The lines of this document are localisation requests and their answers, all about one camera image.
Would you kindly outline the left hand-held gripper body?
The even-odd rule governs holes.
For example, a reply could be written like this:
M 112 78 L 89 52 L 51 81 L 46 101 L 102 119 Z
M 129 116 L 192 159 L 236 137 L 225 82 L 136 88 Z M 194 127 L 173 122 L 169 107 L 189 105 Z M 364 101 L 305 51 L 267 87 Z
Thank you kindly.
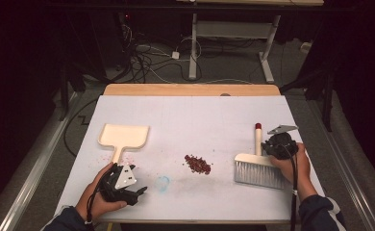
M 139 193 L 128 191 L 127 187 L 137 181 L 132 173 L 133 166 L 114 164 L 101 178 L 99 192 L 107 202 L 125 201 L 134 206 L 138 202 Z

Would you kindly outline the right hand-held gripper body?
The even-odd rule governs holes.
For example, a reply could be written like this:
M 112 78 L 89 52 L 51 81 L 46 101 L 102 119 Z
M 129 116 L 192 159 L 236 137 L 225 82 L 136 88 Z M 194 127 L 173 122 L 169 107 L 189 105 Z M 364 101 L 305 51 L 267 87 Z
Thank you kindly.
M 299 150 L 296 141 L 288 133 L 297 130 L 297 126 L 279 125 L 267 132 L 270 139 L 266 142 L 266 153 L 278 160 L 290 159 Z

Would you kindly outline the cream hand brush grey bristles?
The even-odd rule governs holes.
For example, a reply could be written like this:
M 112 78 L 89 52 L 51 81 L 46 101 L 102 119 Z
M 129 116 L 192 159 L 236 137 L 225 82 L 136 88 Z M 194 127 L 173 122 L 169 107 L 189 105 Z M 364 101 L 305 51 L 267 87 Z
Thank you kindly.
M 263 155 L 263 129 L 255 124 L 255 153 L 239 153 L 235 157 L 235 181 L 238 183 L 282 190 L 286 181 L 281 171 Z

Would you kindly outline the cream plastic dustpan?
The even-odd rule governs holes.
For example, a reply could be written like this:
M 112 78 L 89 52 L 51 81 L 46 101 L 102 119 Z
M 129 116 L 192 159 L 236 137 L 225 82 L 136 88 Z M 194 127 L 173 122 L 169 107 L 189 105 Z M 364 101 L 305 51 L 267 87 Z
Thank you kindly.
M 148 137 L 149 126 L 108 124 L 103 126 L 98 142 L 113 148 L 112 162 L 119 164 L 126 149 L 142 148 Z

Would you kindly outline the heap of red beans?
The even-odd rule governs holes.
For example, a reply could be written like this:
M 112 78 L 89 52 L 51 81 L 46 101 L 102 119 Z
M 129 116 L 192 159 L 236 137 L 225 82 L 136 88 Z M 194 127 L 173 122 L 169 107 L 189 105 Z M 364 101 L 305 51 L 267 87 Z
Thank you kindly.
M 211 166 L 203 158 L 186 155 L 185 161 L 192 172 L 196 172 L 199 174 L 204 173 L 206 175 L 211 173 Z

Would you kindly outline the person's right hand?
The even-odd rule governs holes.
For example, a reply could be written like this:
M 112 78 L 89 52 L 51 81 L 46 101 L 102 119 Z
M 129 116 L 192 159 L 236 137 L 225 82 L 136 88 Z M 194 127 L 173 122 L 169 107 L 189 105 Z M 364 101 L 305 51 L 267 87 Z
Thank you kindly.
M 278 160 L 271 156 L 270 161 L 291 184 L 296 185 L 299 199 L 304 200 L 306 197 L 316 194 L 316 190 L 311 181 L 311 167 L 305 152 L 305 145 L 298 142 L 297 146 L 299 150 L 292 160 Z

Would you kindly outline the person's left hand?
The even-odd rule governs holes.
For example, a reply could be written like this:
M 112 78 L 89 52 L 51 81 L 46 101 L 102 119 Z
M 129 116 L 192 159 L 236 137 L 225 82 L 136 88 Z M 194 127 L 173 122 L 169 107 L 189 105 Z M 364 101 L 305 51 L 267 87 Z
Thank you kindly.
M 108 212 L 117 211 L 127 206 L 125 201 L 105 201 L 97 189 L 100 179 L 108 170 L 111 169 L 112 166 L 113 163 L 108 163 L 96 174 L 93 181 L 86 186 L 78 203 L 76 204 L 75 209 L 84 221 L 96 220 Z

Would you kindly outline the white table mat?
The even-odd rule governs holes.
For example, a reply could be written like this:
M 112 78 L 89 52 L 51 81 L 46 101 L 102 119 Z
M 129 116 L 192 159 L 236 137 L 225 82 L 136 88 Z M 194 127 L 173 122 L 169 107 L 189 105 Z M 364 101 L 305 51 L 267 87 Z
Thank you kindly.
M 235 182 L 235 157 L 252 153 L 255 124 L 265 132 L 295 123 L 283 96 L 108 96 L 99 98 L 59 203 L 73 205 L 96 173 L 110 162 L 99 144 L 106 124 L 150 127 L 146 144 L 123 154 L 135 165 L 134 206 L 105 214 L 103 221 L 158 223 L 286 223 L 291 188 L 269 189 Z M 206 175 L 192 172 L 186 155 L 203 158 Z

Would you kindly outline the wooden table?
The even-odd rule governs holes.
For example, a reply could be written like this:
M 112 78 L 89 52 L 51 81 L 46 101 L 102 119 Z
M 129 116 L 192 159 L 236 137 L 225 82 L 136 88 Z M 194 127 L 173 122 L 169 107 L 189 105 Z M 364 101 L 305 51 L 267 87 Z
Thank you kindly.
M 273 85 L 109 84 L 104 95 L 131 96 L 278 96 Z

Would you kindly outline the grey metal floor rail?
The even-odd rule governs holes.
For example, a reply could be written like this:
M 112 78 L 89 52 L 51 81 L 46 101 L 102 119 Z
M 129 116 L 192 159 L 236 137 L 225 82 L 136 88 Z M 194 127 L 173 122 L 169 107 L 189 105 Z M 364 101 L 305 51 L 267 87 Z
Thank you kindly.
M 38 184 L 46 170 L 54 150 L 63 134 L 63 130 L 68 124 L 68 120 L 73 115 L 81 101 L 82 94 L 73 92 L 69 97 L 68 109 L 62 117 L 57 117 L 49 124 L 49 131 L 41 133 L 39 140 L 35 143 L 38 156 L 31 171 L 28 173 L 22 184 L 14 202 L 0 224 L 0 231 L 14 231 L 20 222 L 26 208 L 28 207 Z
M 365 231 L 375 231 L 375 212 L 370 204 L 369 198 L 364 191 L 363 186 L 358 182 L 357 175 L 352 172 L 352 166 L 347 161 L 338 139 L 334 135 L 334 130 L 329 131 L 321 118 L 321 111 L 318 104 L 311 101 L 309 107 L 312 110 L 314 118 L 317 120 L 319 130 L 324 134 L 325 140 L 329 143 L 332 151 L 332 158 L 340 175 L 340 178 L 348 191 L 348 196 L 354 204 L 354 208 L 362 220 Z

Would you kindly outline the white metal frame desk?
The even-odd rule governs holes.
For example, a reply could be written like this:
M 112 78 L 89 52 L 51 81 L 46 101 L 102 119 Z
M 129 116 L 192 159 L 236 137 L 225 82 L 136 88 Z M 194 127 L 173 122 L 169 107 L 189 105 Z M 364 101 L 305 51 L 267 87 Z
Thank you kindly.
M 192 7 L 204 7 L 210 5 L 212 7 L 273 7 L 281 9 L 291 6 L 294 8 L 321 7 L 323 0 L 178 0 L 179 2 L 189 2 Z M 252 22 L 233 22 L 233 21 L 209 21 L 199 20 L 197 13 L 192 14 L 191 21 L 191 40 L 189 55 L 189 80 L 197 80 L 199 64 L 197 62 L 200 57 L 202 47 L 197 40 L 202 38 L 230 38 L 230 39 L 265 39 L 265 49 L 259 53 L 259 61 L 265 81 L 268 84 L 274 83 L 269 63 L 268 55 L 272 47 L 273 40 L 278 30 L 281 19 L 280 13 L 275 13 L 271 22 L 252 23 Z

